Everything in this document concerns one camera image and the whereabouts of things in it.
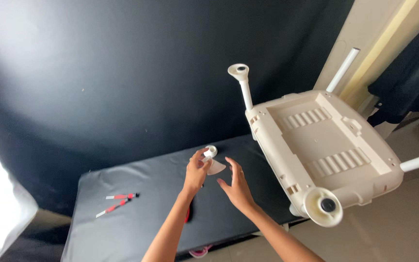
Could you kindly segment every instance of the pink object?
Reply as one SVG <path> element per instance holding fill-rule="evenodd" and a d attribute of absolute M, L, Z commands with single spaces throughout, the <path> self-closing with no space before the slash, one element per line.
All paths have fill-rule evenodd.
<path fill-rule="evenodd" d="M 210 249 L 213 245 L 209 245 L 206 247 L 203 247 L 200 250 L 191 250 L 189 251 L 189 254 L 192 255 L 194 258 L 202 258 L 208 253 L 208 249 Z"/>

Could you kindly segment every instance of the wall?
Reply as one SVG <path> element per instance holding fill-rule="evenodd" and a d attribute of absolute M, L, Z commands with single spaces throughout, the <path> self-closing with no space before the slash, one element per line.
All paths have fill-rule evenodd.
<path fill-rule="evenodd" d="M 357 109 L 369 96 L 367 86 L 418 33 L 419 0 L 355 1 L 315 89 L 325 89 L 349 50 L 358 47 L 359 55 L 335 90 Z"/>

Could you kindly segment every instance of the finger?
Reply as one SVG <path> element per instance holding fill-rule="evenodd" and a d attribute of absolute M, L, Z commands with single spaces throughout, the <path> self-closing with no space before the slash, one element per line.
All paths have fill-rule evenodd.
<path fill-rule="evenodd" d="M 201 148 L 193 154 L 192 158 L 190 159 L 190 163 L 194 163 L 196 167 L 198 167 L 198 161 L 200 160 L 201 154 L 208 151 L 209 148 Z"/>
<path fill-rule="evenodd" d="M 231 158 L 226 157 L 226 161 L 230 163 L 231 170 L 232 170 L 232 182 L 234 183 L 235 181 L 238 181 L 239 177 L 240 177 L 240 166 L 237 164 L 236 161 L 234 161 Z"/>
<path fill-rule="evenodd" d="M 240 177 L 245 179 L 245 173 L 242 170 L 242 167 L 240 167 Z"/>
<path fill-rule="evenodd" d="M 226 194 L 228 194 L 228 193 L 229 193 L 229 190 L 230 190 L 230 186 L 228 186 L 228 185 L 226 184 L 226 182 L 225 182 L 224 180 L 220 179 L 220 178 L 218 178 L 216 181 L 217 181 L 217 182 L 218 182 L 218 184 L 221 186 L 221 188 L 224 190 L 224 192 L 225 192 Z"/>
<path fill-rule="evenodd" d="M 208 159 L 208 161 L 205 162 L 205 164 L 203 165 L 203 167 L 201 167 L 203 169 L 203 171 L 205 172 L 205 174 L 208 172 L 208 169 L 211 167 L 211 164 L 213 163 L 212 159 Z"/>

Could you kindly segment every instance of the tiled floor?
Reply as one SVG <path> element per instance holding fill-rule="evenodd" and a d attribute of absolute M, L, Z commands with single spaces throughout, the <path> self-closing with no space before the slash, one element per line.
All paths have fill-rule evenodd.
<path fill-rule="evenodd" d="M 200 259 L 192 258 L 187 262 L 282 262 L 265 237 L 256 237 L 229 247 L 210 251 Z"/>

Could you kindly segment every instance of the black backdrop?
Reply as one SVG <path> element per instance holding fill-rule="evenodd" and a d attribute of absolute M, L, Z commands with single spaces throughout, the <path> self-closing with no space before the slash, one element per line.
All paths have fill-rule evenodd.
<path fill-rule="evenodd" d="M 353 0 L 0 1 L 0 160 L 72 214 L 89 170 L 247 134 L 253 103 L 313 88 Z"/>

